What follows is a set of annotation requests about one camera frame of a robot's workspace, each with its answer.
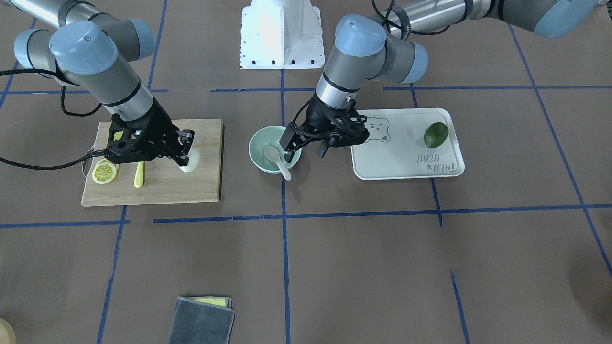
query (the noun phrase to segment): beige round object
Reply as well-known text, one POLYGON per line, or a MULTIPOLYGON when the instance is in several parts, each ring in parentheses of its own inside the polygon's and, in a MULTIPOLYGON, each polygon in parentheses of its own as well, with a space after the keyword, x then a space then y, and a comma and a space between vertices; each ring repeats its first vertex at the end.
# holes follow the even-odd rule
POLYGON ((0 318, 0 343, 2 344, 16 344, 15 330, 8 321, 0 318))

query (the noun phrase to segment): light blue joint cap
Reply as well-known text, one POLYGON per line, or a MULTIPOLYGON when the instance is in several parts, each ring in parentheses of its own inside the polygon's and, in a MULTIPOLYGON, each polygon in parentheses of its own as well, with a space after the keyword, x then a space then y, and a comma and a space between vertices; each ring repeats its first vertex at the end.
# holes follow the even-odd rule
POLYGON ((559 0, 542 17, 534 33, 548 38, 562 37, 586 19, 597 0, 559 0))
POLYGON ((429 65, 429 54, 427 54, 425 47, 421 44, 411 43, 414 45, 414 61, 412 62, 412 68, 408 76, 401 83, 413 83, 418 81, 423 77, 429 65))
POLYGON ((34 66, 32 66, 30 63, 30 58, 28 57, 28 42, 30 41, 30 37, 32 37, 36 31, 40 31, 40 29, 25 30, 17 36, 17 39, 15 39, 13 51, 15 52, 17 61, 19 61, 24 68, 34 68, 34 66))
POLYGON ((119 56, 117 46, 100 26, 91 21, 77 21, 57 30, 49 41, 49 49, 58 63, 82 75, 102 73, 119 56))
POLYGON ((136 29, 138 43, 140 43, 140 55, 136 61, 153 55, 155 51, 155 36, 147 23, 140 19, 129 19, 136 29))
POLYGON ((372 56, 384 47, 387 32, 377 22, 349 14, 336 26, 336 48, 358 58, 372 56))

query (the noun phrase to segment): yellow knife handle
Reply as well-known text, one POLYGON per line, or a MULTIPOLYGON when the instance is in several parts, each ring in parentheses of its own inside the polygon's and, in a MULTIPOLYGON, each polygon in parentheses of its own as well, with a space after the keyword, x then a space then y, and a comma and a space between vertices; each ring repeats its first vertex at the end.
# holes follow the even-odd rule
POLYGON ((134 187, 141 187, 144 184, 144 161, 138 162, 136 175, 134 176, 134 187))

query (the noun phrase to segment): green avocado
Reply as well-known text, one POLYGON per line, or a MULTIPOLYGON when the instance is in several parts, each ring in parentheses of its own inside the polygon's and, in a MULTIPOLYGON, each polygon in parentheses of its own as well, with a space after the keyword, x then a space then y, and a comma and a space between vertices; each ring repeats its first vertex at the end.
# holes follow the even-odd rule
POLYGON ((429 148, 437 148, 442 146, 449 136, 449 129, 446 124, 437 122, 429 126, 423 135, 425 145, 429 148))

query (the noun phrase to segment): black object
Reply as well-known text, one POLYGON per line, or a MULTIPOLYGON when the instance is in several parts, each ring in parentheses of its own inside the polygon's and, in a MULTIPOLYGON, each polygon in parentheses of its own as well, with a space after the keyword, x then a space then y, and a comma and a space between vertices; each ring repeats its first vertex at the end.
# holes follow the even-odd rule
POLYGON ((129 163, 169 157, 179 166, 187 166, 187 154, 193 144, 195 132, 179 130, 172 124, 157 99, 153 101, 151 109, 139 119, 125 122, 115 113, 112 120, 104 155, 111 162, 129 163))
POLYGON ((287 125, 280 145, 288 163, 298 149, 314 141, 322 141, 317 153, 321 158, 330 147, 346 147, 362 144, 370 136, 365 128, 367 118, 355 110, 355 100, 349 100, 346 109, 327 106, 316 95, 306 110, 306 120, 296 125, 295 120, 287 125))
POLYGON ((236 312, 179 297, 168 344, 227 344, 236 312))

